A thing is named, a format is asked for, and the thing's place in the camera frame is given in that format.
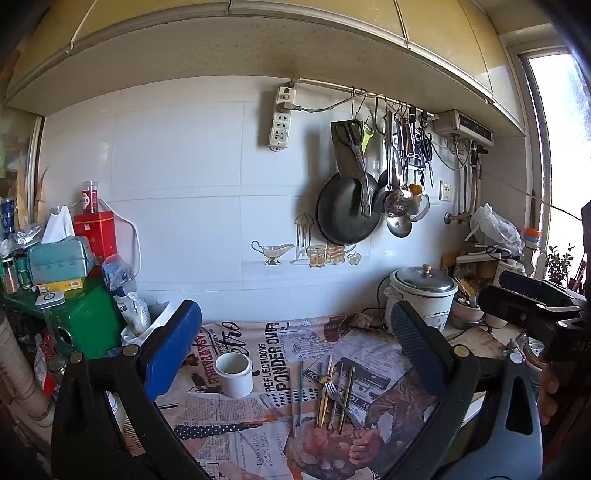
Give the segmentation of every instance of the red box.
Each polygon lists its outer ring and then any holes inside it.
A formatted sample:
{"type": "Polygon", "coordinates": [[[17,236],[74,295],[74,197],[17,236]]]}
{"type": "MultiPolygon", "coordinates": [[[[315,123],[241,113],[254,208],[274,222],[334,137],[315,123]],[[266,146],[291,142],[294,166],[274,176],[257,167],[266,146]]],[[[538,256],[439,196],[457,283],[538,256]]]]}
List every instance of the red box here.
{"type": "Polygon", "coordinates": [[[100,276],[100,266],[105,258],[117,253],[113,212],[74,215],[74,233],[88,239],[95,255],[95,266],[90,275],[100,276]]]}

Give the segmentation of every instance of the black frying pan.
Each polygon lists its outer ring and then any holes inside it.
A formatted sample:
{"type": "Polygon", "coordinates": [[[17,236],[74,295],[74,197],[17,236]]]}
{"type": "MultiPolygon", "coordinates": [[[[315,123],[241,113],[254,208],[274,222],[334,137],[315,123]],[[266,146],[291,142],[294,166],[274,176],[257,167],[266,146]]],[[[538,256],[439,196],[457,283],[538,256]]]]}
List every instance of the black frying pan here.
{"type": "MultiPolygon", "coordinates": [[[[378,183],[368,174],[369,197],[378,183]]],[[[361,183],[357,179],[342,179],[338,173],[326,182],[316,202],[316,225],[328,241],[336,245],[351,245],[366,239],[378,226],[380,214],[361,215],[361,183]]]]}

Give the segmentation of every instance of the cabinet door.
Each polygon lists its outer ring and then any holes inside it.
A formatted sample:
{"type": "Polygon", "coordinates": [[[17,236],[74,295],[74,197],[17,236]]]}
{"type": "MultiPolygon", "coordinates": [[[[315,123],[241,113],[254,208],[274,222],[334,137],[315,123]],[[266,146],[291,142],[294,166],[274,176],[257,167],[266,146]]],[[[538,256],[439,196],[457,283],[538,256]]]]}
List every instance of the cabinet door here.
{"type": "Polygon", "coordinates": [[[14,69],[11,84],[64,48],[93,0],[55,0],[39,23],[14,69]]]}
{"type": "Polygon", "coordinates": [[[80,29],[80,38],[140,15],[189,5],[208,5],[208,11],[226,12],[228,0],[99,0],[80,29]]]}
{"type": "Polygon", "coordinates": [[[491,90],[476,37],[458,0],[398,0],[398,4],[411,42],[432,51],[491,90]]]}
{"type": "Polygon", "coordinates": [[[281,5],[312,7],[326,12],[345,15],[390,33],[402,36],[402,28],[392,0],[265,0],[281,5]]]}
{"type": "Polygon", "coordinates": [[[460,0],[460,3],[480,46],[491,80],[493,98],[523,125],[523,111],[517,84],[495,27],[485,13],[470,0],[460,0]]]}

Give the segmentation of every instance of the white cup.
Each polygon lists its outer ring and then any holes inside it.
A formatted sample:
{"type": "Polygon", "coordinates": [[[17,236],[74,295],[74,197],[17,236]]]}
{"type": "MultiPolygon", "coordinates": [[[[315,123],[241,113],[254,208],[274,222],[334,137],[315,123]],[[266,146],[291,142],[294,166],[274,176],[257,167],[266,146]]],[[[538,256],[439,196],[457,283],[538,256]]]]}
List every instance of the white cup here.
{"type": "Polygon", "coordinates": [[[242,353],[220,355],[213,369],[216,371],[222,391],[231,398],[246,397],[252,391],[252,361],[242,353]]]}

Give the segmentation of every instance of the power strip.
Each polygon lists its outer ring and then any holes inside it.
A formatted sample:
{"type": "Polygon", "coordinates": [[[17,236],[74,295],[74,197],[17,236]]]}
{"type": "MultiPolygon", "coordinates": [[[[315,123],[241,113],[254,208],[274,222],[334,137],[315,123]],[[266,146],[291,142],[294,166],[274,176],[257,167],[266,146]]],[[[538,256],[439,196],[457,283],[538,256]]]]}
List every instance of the power strip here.
{"type": "Polygon", "coordinates": [[[269,148],[274,152],[287,148],[287,142],[290,136],[291,110],[281,109],[283,103],[296,102],[296,89],[289,87],[279,87],[275,97],[273,107],[273,125],[269,133],[269,148]]]}

